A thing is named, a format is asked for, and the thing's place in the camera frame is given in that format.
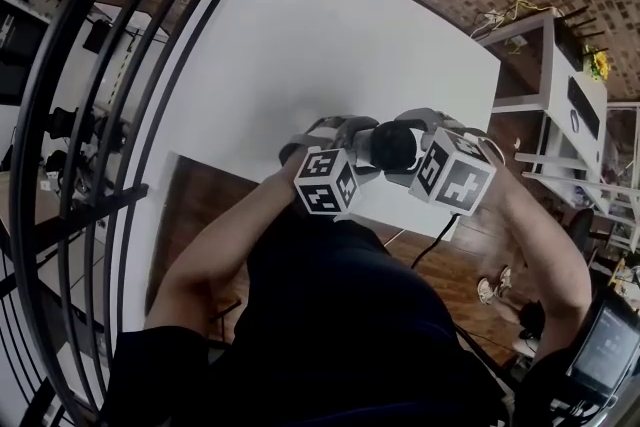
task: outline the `device screen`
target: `device screen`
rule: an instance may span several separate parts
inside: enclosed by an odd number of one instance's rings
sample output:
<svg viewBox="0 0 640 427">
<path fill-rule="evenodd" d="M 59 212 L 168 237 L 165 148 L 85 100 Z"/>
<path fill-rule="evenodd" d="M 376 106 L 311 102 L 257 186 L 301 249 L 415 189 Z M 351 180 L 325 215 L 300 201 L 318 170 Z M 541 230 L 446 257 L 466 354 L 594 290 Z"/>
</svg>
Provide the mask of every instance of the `device screen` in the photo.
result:
<svg viewBox="0 0 640 427">
<path fill-rule="evenodd" d="M 640 343 L 640 333 L 603 308 L 575 369 L 607 388 L 616 386 Z"/>
</svg>

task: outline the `black metal railing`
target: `black metal railing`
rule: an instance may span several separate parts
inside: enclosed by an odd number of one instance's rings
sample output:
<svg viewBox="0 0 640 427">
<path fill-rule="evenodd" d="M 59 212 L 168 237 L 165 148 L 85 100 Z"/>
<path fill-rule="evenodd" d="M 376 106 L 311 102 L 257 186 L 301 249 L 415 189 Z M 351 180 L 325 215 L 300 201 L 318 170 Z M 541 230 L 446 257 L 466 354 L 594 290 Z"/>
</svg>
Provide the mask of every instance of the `black metal railing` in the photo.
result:
<svg viewBox="0 0 640 427">
<path fill-rule="evenodd" d="M 50 383 L 50 386 L 62 403 L 58 421 L 62 418 L 62 414 L 66 410 L 76 425 L 85 424 L 84 416 L 79 407 L 78 397 L 75 396 L 67 385 L 51 340 L 51 333 L 49 332 L 40 295 L 41 288 L 37 272 L 38 264 L 36 256 L 52 245 L 57 245 L 60 299 L 65 319 L 65 327 L 75 366 L 77 367 L 83 391 L 86 395 L 87 403 L 82 405 L 88 407 L 92 415 L 97 416 L 98 401 L 96 401 L 96 397 L 94 397 L 94 391 L 89 384 L 89 378 L 82 362 L 78 334 L 74 322 L 69 277 L 70 237 L 81 230 L 85 230 L 84 294 L 86 325 L 89 328 L 89 355 L 93 360 L 93 367 L 97 376 L 100 393 L 104 397 L 107 382 L 100 363 L 100 350 L 95 331 L 96 322 L 93 302 L 93 264 L 96 223 L 107 216 L 109 218 L 104 256 L 103 318 L 106 360 L 107 366 L 110 368 L 113 360 L 111 305 L 113 304 L 112 296 L 114 295 L 111 291 L 111 274 L 118 212 L 121 209 L 127 209 L 122 234 L 122 246 L 120 248 L 117 289 L 115 291 L 116 330 L 119 334 L 122 332 L 123 323 L 123 290 L 129 235 L 136 202 L 143 199 L 147 193 L 147 186 L 142 183 L 145 167 L 161 118 L 171 98 L 175 84 L 202 30 L 221 0 L 212 0 L 206 6 L 203 15 L 197 20 L 195 29 L 189 35 L 184 50 L 178 56 L 177 64 L 173 70 L 171 70 L 169 81 L 162 92 L 159 105 L 156 111 L 152 113 L 153 117 L 150 128 L 142 144 L 142 152 L 137 167 L 135 168 L 135 173 L 133 173 L 133 183 L 130 187 L 125 188 L 125 181 L 129 173 L 129 165 L 132 160 L 136 141 L 160 76 L 165 70 L 169 57 L 176 50 L 177 43 L 183 35 L 187 22 L 191 19 L 196 7 L 202 0 L 189 0 L 182 10 L 146 82 L 133 121 L 129 127 L 124 148 L 122 149 L 122 158 L 120 160 L 115 185 L 112 191 L 108 191 L 106 187 L 107 163 L 114 139 L 121 137 L 118 125 L 123 109 L 133 87 L 134 79 L 138 74 L 143 59 L 147 55 L 151 43 L 154 41 L 156 32 L 161 28 L 162 23 L 165 21 L 167 14 L 176 0 L 160 1 L 148 27 L 145 29 L 144 34 L 136 46 L 124 77 L 118 86 L 110 112 L 107 114 L 106 125 L 101 133 L 97 158 L 95 159 L 95 164 L 92 169 L 93 176 L 89 193 L 80 206 L 74 206 L 72 198 L 74 196 L 76 169 L 80 162 L 83 145 L 83 130 L 91 120 L 94 102 L 107 71 L 108 64 L 118 47 L 118 43 L 125 34 L 130 18 L 142 0 L 128 0 L 122 7 L 101 47 L 88 80 L 84 96 L 78 105 L 62 175 L 63 181 L 60 190 L 59 215 L 49 221 L 36 224 L 36 183 L 45 132 L 44 120 L 47 119 L 51 109 L 54 93 L 71 47 L 78 36 L 85 17 L 95 1 L 96 0 L 64 0 L 42 41 L 31 69 L 20 109 L 10 182 L 10 252 L 13 256 L 15 279 L 20 300 L 38 355 L 46 369 L 46 386 L 49 386 Z M 32 365 L 35 375 L 40 378 L 33 361 Z M 35 386 L 32 386 L 30 381 L 28 384 L 37 397 L 49 396 L 49 393 L 44 393 L 45 391 L 48 392 L 48 388 L 38 395 Z M 25 400 L 28 400 L 27 394 L 24 391 L 23 394 Z M 37 403 L 38 407 L 31 408 L 29 414 L 34 415 L 34 409 L 41 411 L 43 409 L 43 400 L 44 399 L 39 398 Z"/>
</svg>

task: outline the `person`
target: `person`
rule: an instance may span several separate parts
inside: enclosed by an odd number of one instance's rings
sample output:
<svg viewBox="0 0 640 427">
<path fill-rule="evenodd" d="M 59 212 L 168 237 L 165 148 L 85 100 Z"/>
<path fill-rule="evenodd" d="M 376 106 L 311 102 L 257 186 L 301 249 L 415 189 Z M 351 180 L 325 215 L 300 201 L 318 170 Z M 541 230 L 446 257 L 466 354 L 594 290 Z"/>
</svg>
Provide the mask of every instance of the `person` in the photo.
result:
<svg viewBox="0 0 640 427">
<path fill-rule="evenodd" d="M 213 221 L 168 270 L 144 330 L 117 341 L 106 425 L 507 425 L 503 392 L 443 301 L 353 221 L 300 216 L 304 151 Z M 488 198 L 525 251 L 546 321 L 536 361 L 591 302 L 584 260 L 500 164 Z M 211 366 L 210 305 L 247 262 L 231 347 Z"/>
</svg>

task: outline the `brown floor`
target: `brown floor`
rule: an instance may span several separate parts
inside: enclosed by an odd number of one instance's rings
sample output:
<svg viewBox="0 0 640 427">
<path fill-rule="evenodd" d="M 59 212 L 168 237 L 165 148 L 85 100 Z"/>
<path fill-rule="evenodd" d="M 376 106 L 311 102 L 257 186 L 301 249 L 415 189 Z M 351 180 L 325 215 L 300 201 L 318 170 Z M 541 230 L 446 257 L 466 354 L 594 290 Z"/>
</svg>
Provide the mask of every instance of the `brown floor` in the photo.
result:
<svg viewBox="0 0 640 427">
<path fill-rule="evenodd" d="M 501 144 L 509 158 L 509 167 L 522 170 L 521 164 L 513 161 L 513 143 L 517 137 L 522 141 L 521 149 L 531 150 L 538 133 L 540 115 L 516 117 L 495 116 L 489 132 Z M 527 181 L 534 194 L 547 202 L 548 194 Z M 182 158 L 173 177 L 171 191 L 165 210 L 163 225 L 152 269 L 148 304 L 155 296 L 157 286 L 167 268 L 191 240 L 213 219 L 248 194 L 255 184 L 209 166 Z M 384 243 L 398 233 L 397 228 L 360 220 L 374 229 Z M 414 258 L 433 239 L 405 232 L 388 246 L 393 257 L 410 265 Z M 511 343 L 520 331 L 519 326 L 505 321 L 490 306 L 477 299 L 476 285 L 479 276 L 497 276 L 502 267 L 514 268 L 514 291 L 535 299 L 521 254 L 515 240 L 506 230 L 502 219 L 493 212 L 479 208 L 473 217 L 461 218 L 449 243 L 441 243 L 423 259 L 417 268 L 440 294 L 455 322 L 469 331 L 478 343 L 499 363 L 505 362 L 514 353 Z M 239 298 L 243 305 L 248 298 L 248 276 L 240 273 L 219 305 L 219 310 Z M 233 339 L 233 327 L 242 307 L 226 316 L 224 336 Z M 220 324 L 212 326 L 212 337 L 221 338 Z"/>
</svg>

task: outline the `cube with fiducial marker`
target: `cube with fiducial marker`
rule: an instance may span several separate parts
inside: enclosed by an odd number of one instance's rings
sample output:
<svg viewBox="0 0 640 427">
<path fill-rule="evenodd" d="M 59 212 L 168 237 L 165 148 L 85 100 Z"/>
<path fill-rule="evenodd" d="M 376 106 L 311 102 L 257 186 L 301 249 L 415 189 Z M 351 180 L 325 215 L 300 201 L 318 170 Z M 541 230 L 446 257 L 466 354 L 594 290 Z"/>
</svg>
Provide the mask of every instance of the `cube with fiducial marker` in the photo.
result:
<svg viewBox="0 0 640 427">
<path fill-rule="evenodd" d="M 452 213 L 471 215 L 495 172 L 495 166 L 474 141 L 440 127 L 425 152 L 409 194 Z"/>
<path fill-rule="evenodd" d="M 307 211 L 314 215 L 346 214 L 360 195 L 343 148 L 309 148 L 293 183 Z"/>
</svg>

